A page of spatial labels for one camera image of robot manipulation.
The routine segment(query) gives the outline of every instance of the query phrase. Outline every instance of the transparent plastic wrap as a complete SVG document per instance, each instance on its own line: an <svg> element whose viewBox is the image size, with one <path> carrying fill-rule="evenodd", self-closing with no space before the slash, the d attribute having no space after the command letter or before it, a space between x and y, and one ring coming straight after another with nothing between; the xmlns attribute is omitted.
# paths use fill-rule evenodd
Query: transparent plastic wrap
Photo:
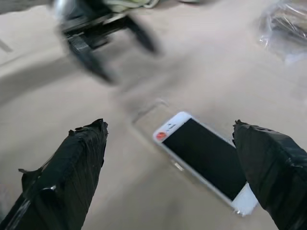
<svg viewBox="0 0 307 230"><path fill-rule="evenodd" d="M1 230L80 230L94 196L107 138L102 119L70 131L49 161L23 174L23 192Z"/></svg>
<svg viewBox="0 0 307 230"><path fill-rule="evenodd" d="M237 121L234 143L246 179L279 230L307 229L307 153L282 133Z"/></svg>
<svg viewBox="0 0 307 230"><path fill-rule="evenodd" d="M307 1L282 0L260 19L260 42L286 64L307 58Z"/></svg>

